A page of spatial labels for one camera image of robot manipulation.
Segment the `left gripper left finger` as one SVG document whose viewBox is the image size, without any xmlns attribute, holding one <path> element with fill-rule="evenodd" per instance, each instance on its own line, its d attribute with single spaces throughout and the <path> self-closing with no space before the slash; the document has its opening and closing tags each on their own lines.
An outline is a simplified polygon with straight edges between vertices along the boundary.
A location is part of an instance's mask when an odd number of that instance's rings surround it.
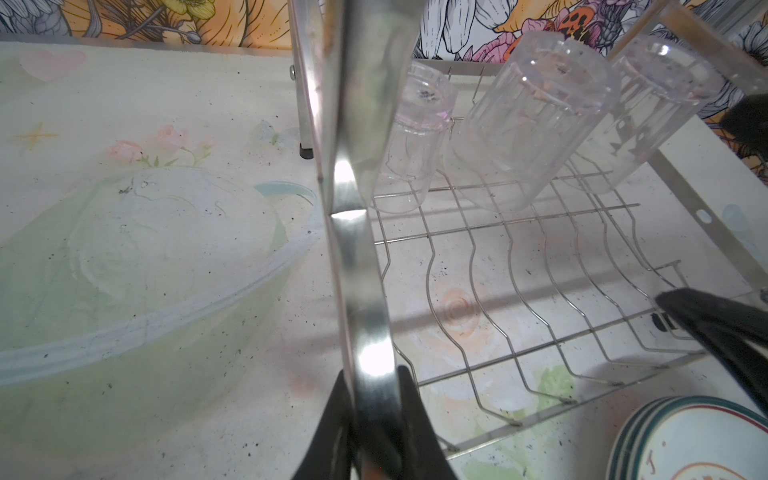
<svg viewBox="0 0 768 480">
<path fill-rule="evenodd" d="M 340 371 L 314 436 L 292 479 L 348 480 L 354 459 L 352 427 L 351 400 L 344 372 Z"/>
</svg>

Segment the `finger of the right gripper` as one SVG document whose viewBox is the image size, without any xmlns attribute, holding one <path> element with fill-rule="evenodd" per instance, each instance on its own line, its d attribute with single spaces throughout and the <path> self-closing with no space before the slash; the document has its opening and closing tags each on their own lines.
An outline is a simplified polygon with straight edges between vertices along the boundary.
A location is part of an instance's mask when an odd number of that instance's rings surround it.
<svg viewBox="0 0 768 480">
<path fill-rule="evenodd" d="M 690 288 L 661 293 L 655 301 L 723 365 L 766 413 L 767 312 Z"/>
</svg>

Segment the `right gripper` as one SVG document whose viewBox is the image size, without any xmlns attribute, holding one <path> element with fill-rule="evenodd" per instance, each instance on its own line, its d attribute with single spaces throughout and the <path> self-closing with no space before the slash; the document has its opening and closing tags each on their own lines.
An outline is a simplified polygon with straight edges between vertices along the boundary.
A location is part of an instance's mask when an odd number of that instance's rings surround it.
<svg viewBox="0 0 768 480">
<path fill-rule="evenodd" d="M 767 159 L 767 94 L 745 96 L 720 120 L 731 137 L 740 158 Z"/>
</svg>

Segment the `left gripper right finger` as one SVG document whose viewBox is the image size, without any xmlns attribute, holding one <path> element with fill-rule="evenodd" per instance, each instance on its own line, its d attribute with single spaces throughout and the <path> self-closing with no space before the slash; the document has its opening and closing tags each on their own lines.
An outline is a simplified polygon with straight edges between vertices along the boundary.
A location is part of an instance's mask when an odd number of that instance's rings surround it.
<svg viewBox="0 0 768 480">
<path fill-rule="evenodd" d="M 443 454 L 410 370 L 397 368 L 404 421 L 403 467 L 399 479 L 457 480 Z"/>
</svg>

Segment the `pink patterned white plate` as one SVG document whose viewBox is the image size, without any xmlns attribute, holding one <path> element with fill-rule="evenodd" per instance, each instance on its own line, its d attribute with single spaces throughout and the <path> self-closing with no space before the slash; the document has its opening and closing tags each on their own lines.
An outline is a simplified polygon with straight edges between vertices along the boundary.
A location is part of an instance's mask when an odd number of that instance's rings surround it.
<svg viewBox="0 0 768 480">
<path fill-rule="evenodd" d="M 676 400 L 636 437 L 629 479 L 765 479 L 767 420 L 717 399 Z"/>
</svg>

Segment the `dark rimmed white plate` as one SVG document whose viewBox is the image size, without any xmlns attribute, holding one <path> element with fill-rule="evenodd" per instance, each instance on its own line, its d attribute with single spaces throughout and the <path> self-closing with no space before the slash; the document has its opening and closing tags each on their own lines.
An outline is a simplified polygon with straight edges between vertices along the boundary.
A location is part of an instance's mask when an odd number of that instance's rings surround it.
<svg viewBox="0 0 768 480">
<path fill-rule="evenodd" d="M 644 418 L 654 413 L 659 408 L 678 399 L 678 396 L 663 397 L 653 400 L 638 408 L 624 423 L 617 436 L 606 469 L 607 480 L 623 479 L 625 469 L 629 464 L 632 450 L 632 439 L 637 434 Z"/>
</svg>

